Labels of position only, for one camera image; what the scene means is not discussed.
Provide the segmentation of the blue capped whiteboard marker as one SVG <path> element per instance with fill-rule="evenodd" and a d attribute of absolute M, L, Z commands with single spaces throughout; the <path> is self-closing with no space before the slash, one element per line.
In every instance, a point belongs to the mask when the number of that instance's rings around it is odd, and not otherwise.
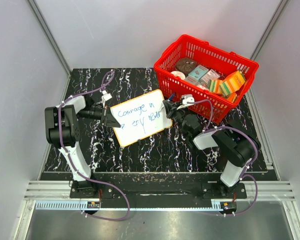
<path fill-rule="evenodd" d="M 159 111 L 161 112 L 163 109 L 165 109 L 165 112 L 168 113 L 172 107 L 173 107 L 173 103 L 172 100 L 175 97 L 175 93 L 173 93 L 170 97 L 168 97 L 167 99 L 162 101 L 162 106 L 160 107 Z"/>

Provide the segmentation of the yellow framed whiteboard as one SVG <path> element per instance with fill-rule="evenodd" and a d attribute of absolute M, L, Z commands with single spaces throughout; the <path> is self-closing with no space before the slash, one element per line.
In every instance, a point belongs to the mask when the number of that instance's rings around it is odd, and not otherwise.
<path fill-rule="evenodd" d="M 156 89 L 111 108 L 112 115 L 120 124 L 120 127 L 113 130 L 121 147 L 127 147 L 172 126 L 173 122 L 167 118 L 163 101 L 162 91 Z"/>

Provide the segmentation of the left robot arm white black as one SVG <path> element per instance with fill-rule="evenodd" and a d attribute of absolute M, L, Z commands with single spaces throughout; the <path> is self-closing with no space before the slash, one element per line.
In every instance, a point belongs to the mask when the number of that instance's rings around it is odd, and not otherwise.
<path fill-rule="evenodd" d="M 62 153 L 72 172 L 71 188 L 81 191 L 86 197 L 97 195 L 98 184 L 80 148 L 79 118 L 99 120 L 103 126 L 119 128 L 121 125 L 111 113 L 109 100 L 112 96 L 102 92 L 102 106 L 94 107 L 94 100 L 88 95 L 71 96 L 58 106 L 44 110 L 45 134 L 49 144 Z"/>

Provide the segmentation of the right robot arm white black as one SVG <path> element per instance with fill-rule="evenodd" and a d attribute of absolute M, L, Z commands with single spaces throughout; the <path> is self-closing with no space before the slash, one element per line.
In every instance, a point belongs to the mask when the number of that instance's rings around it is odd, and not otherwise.
<path fill-rule="evenodd" d="M 177 124 L 189 148 L 195 150 L 219 148 L 222 173 L 212 187 L 212 193 L 229 198 L 235 193 L 236 186 L 244 178 L 244 173 L 257 159 L 261 143 L 255 135 L 249 134 L 236 121 L 204 129 L 197 115 L 186 111 L 186 108 L 194 102 L 192 96 L 186 95 L 179 102 L 163 100 L 162 108 L 165 109 L 166 117 Z"/>

